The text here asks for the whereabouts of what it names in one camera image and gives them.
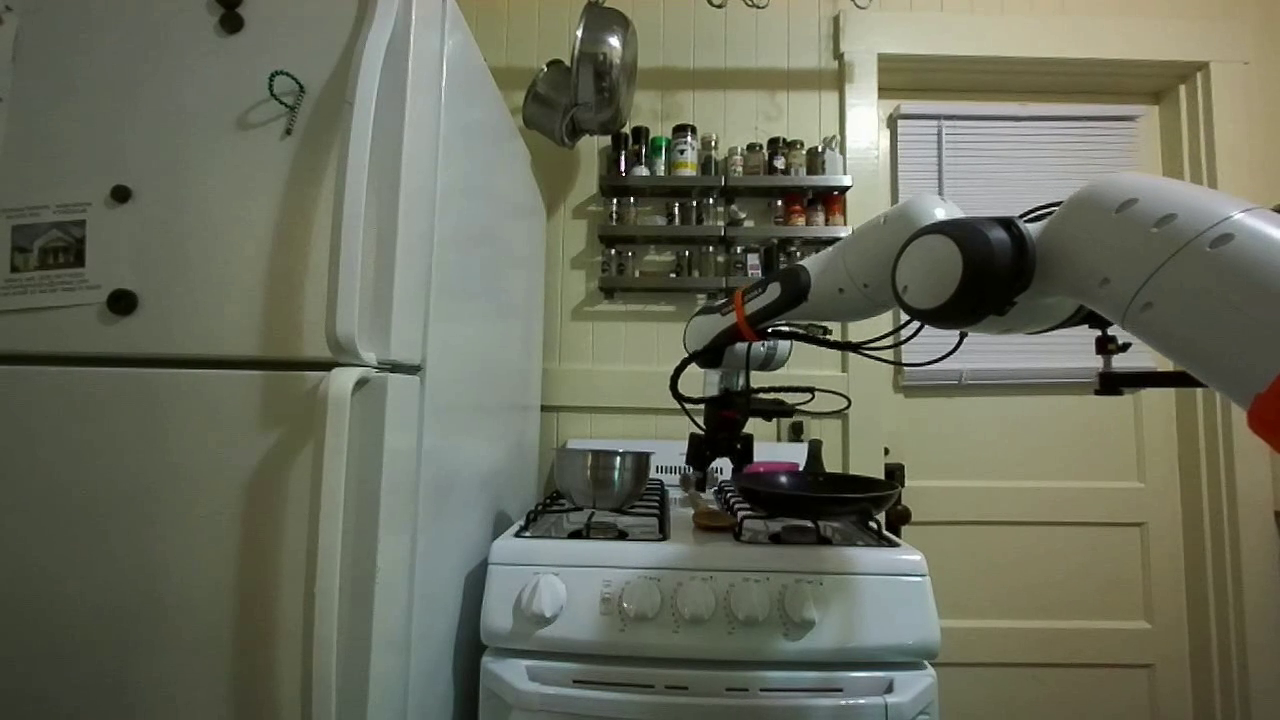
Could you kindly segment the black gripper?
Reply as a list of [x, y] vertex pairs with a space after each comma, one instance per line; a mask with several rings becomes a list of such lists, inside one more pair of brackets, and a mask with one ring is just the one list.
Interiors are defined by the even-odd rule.
[[753, 398], [745, 393], [721, 393], [702, 403], [702, 425], [686, 437], [686, 466], [706, 473], [717, 458], [745, 466], [755, 458], [755, 437], [748, 432]]

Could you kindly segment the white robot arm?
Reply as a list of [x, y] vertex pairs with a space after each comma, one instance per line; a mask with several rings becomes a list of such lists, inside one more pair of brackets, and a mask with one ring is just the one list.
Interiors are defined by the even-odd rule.
[[1280, 449], [1280, 215], [1165, 181], [1106, 174], [1047, 220], [963, 215], [916, 196], [833, 249], [702, 302], [685, 352], [717, 367], [787, 320], [902, 311], [926, 328], [1037, 335], [1082, 311], [1125, 328]]

